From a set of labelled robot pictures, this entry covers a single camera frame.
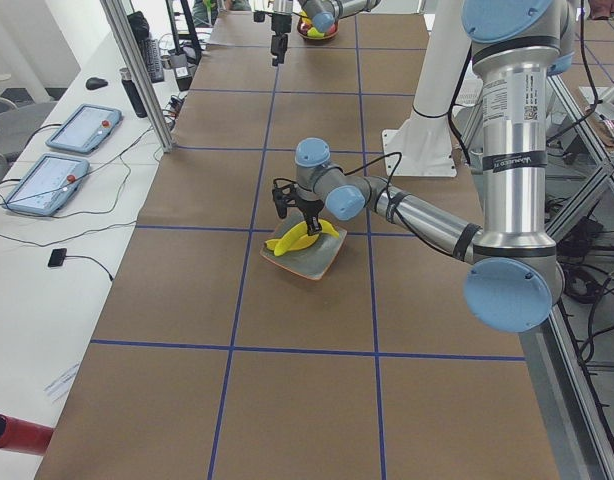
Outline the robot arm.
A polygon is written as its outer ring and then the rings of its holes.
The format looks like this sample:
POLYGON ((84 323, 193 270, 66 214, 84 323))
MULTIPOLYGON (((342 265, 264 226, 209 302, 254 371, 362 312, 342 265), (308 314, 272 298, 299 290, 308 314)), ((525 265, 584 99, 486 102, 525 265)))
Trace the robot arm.
POLYGON ((444 129, 452 89, 471 66, 482 80, 484 222, 475 225, 403 191, 389 179, 347 175, 328 144, 295 153, 298 208, 315 230, 321 210, 348 220, 371 210, 471 269, 470 311, 492 328, 523 332, 546 320, 563 291, 555 241, 544 227, 546 85, 573 57, 569 1, 442 1, 437 7, 411 117, 387 134, 400 175, 440 176, 447 161, 428 148, 444 129))
MULTIPOLYGON (((325 41, 338 32, 340 19, 369 12, 381 3, 380 0, 354 1, 300 1, 301 10, 297 16, 296 31, 308 41, 325 41)), ((272 65, 277 67, 284 63, 288 49, 288 35, 291 32, 294 8, 292 1, 272 1, 272 11, 255 11, 254 20, 263 22, 266 15, 271 16, 270 52, 272 65)))

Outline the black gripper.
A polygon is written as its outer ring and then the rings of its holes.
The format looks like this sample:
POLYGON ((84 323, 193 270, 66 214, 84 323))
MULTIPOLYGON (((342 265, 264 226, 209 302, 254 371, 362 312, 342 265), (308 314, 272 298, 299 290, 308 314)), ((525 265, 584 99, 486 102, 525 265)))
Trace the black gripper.
POLYGON ((272 65, 284 63, 287 52, 287 34, 291 32, 293 17, 292 0, 273 0, 271 12, 271 29, 275 33, 271 38, 270 53, 272 65))
POLYGON ((321 232, 319 213, 323 210, 323 201, 320 199, 307 200, 295 194, 295 206, 300 210, 306 223, 307 234, 317 235, 321 232))

